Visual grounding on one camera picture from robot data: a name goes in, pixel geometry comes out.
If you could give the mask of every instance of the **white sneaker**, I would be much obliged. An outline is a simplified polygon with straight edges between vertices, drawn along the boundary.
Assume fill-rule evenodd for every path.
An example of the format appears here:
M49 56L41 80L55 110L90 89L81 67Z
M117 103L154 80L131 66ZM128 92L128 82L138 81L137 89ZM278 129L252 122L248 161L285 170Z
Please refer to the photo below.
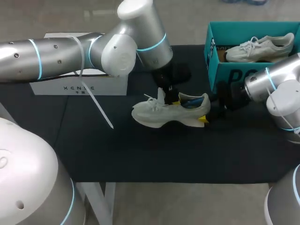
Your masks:
M228 62L276 62L288 57L294 45L295 36L288 33L284 37L265 36L258 40L251 38L239 46L228 49L225 58Z
M207 94L202 96L188 96L179 93L182 100L193 100L203 98L201 105L197 108L187 109L178 105L166 105L165 94L161 88L158 89L157 99L150 97L148 101L140 102L133 106L132 117L140 124L160 128L170 121L179 121L190 127L204 127L204 123L199 120L210 111L210 100Z

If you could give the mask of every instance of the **cable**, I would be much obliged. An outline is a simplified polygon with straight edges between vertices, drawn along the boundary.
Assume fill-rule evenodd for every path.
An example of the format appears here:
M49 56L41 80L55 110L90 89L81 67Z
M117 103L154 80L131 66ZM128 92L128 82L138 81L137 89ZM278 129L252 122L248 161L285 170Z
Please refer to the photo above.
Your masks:
M93 99L93 101L95 102L96 106L98 107L98 109L100 110L100 112L102 113L103 117L105 118L106 122L109 124L109 126L113 129L113 124L110 122L110 120L108 119L107 115L105 114L105 112L103 111L103 109L101 108L99 102L96 100L95 96L93 95L93 93L91 92L91 90L89 89L89 87L86 85L86 83L83 81L82 77L83 77L83 70L84 70L84 50L83 50L83 46L80 43L79 39L77 37L73 37L71 36L71 38L73 38L79 45L80 47L80 51L81 51L81 57L82 57L82 62L81 62L81 70L80 70L80 74L79 74L79 79L80 82L83 84L83 86L86 88L86 90L88 91L89 95L91 96L91 98Z

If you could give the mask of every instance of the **white box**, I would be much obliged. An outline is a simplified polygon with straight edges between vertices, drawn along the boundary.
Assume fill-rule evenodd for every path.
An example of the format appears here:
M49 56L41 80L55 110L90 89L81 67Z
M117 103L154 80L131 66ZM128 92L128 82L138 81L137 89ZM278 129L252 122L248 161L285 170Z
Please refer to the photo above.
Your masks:
M88 33L47 33L44 38L79 37ZM83 77L94 95L126 95L128 75L125 77L111 77L97 69L85 69L83 75L101 75ZM43 82L30 83L35 95L89 95L78 77L65 77Z

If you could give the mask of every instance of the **shoe box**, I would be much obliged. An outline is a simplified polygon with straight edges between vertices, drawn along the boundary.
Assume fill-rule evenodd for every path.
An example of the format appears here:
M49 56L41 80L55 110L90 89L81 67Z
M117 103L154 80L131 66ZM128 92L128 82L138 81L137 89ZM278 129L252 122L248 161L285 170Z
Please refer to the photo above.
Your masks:
M281 37L295 35L291 55L300 52L300 22L210 22L207 30L204 57L211 90L216 93L216 84L242 82L245 77L273 65L269 62L242 63L225 62L227 49L239 46L252 37Z

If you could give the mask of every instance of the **shoe sole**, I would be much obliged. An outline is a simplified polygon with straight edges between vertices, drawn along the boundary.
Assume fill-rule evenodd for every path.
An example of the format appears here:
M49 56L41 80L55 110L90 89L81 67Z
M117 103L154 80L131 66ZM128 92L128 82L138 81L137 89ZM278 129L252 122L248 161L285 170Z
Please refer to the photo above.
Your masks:
M136 122L146 126L146 127L150 127L150 128L161 128L164 124L171 122L165 122L165 123L149 123L149 122L143 122L140 120L137 120L136 118L133 117L133 119L135 119ZM194 127L194 128L203 128L204 127L204 123L197 120L197 119L182 119L182 120L176 120L186 126L189 127Z
M228 61L227 58L226 58L226 55L227 55L227 52L224 53L224 61L225 62L233 62L233 61ZM274 57L274 58L265 57L265 58L260 58L257 61L248 61L248 62L249 63L251 63L251 62L279 62L279 61L284 60L286 58L288 58L288 56Z

